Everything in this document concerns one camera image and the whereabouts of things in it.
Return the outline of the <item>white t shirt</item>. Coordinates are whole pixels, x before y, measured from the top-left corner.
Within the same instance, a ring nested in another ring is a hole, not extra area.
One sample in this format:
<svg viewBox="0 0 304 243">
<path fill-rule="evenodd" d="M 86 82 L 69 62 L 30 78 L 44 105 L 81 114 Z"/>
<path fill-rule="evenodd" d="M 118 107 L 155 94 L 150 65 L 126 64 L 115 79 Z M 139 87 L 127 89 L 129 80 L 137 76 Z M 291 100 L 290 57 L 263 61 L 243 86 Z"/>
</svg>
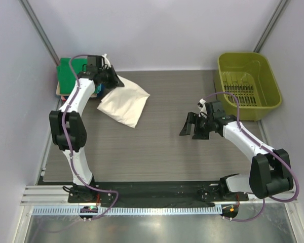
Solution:
<svg viewBox="0 0 304 243">
<path fill-rule="evenodd" d="M 109 91 L 97 109 L 117 122 L 135 128 L 150 94 L 138 84 L 120 75 L 118 77 L 125 86 Z"/>
</svg>

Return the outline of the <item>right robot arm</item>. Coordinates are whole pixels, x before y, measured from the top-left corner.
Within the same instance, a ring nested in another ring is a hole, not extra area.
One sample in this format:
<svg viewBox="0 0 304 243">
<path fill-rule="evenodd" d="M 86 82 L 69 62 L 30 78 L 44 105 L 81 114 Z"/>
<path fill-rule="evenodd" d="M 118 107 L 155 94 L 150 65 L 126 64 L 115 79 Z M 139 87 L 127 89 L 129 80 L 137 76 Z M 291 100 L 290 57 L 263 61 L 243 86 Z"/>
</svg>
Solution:
<svg viewBox="0 0 304 243">
<path fill-rule="evenodd" d="M 232 142 L 250 161 L 249 175 L 232 174 L 220 179 L 219 196 L 232 199 L 237 192 L 250 192 L 263 199 L 290 191 L 294 187 L 289 154 L 274 149 L 250 133 L 235 115 L 227 115 L 221 102 L 198 103 L 199 113 L 189 112 L 180 136 L 208 140 L 215 132 Z"/>
</svg>

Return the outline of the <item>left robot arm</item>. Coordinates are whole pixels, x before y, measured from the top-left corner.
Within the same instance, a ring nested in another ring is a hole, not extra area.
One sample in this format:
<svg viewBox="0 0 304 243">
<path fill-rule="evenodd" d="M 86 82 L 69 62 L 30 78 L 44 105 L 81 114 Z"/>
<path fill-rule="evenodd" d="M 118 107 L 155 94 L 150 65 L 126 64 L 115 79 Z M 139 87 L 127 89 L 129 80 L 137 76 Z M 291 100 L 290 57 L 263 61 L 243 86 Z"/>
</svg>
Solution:
<svg viewBox="0 0 304 243">
<path fill-rule="evenodd" d="M 51 135 L 53 143 L 67 158 L 73 175 L 72 187 L 64 187 L 69 194 L 68 201 L 91 203 L 98 197 L 99 190 L 85 155 L 87 131 L 82 113 L 100 85 L 114 89 L 122 88 L 124 84 L 105 55 L 89 55 L 80 72 L 73 68 L 70 71 L 75 77 L 75 86 L 65 103 L 49 114 Z"/>
</svg>

